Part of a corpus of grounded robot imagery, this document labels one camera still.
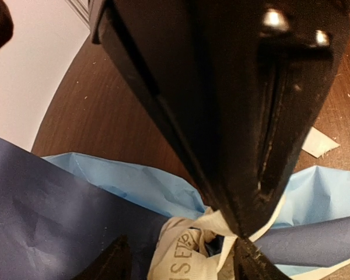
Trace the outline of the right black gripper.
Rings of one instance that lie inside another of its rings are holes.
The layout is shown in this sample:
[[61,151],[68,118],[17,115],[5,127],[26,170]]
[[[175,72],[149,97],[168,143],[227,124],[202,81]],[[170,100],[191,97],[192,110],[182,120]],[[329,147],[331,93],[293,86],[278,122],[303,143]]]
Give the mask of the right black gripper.
[[89,24],[230,228],[263,227],[333,84],[350,1],[90,1]]

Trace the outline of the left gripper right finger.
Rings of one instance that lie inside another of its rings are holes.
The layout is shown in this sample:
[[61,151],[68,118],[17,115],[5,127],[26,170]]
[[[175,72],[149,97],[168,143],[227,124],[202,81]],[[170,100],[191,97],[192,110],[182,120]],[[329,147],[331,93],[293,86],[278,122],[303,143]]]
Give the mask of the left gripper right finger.
[[239,280],[290,280],[249,240],[234,245],[234,277]]

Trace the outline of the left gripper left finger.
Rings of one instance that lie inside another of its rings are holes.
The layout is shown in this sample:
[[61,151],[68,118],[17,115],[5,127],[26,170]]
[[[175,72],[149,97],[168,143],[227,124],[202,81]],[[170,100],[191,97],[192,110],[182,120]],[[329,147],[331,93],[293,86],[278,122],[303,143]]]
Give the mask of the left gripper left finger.
[[128,237],[117,237],[75,280],[131,279],[132,256]]

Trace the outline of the cream printed ribbon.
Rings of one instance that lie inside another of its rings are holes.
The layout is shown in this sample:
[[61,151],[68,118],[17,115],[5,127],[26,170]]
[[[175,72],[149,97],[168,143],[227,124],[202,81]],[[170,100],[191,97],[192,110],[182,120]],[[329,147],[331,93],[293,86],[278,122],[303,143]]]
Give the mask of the cream printed ribbon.
[[234,279],[234,234],[220,211],[197,220],[169,219],[162,227],[148,279]]

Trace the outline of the blue wrapping paper sheet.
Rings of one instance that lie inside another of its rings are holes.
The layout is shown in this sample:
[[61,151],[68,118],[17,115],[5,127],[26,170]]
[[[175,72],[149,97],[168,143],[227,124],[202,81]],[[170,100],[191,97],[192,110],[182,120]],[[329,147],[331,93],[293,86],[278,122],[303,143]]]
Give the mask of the blue wrapping paper sheet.
[[[0,138],[0,279],[75,279],[126,235],[131,279],[148,279],[163,225],[197,220],[199,192],[163,170],[66,153],[37,157]],[[248,239],[290,279],[350,264],[350,172],[294,174]]]

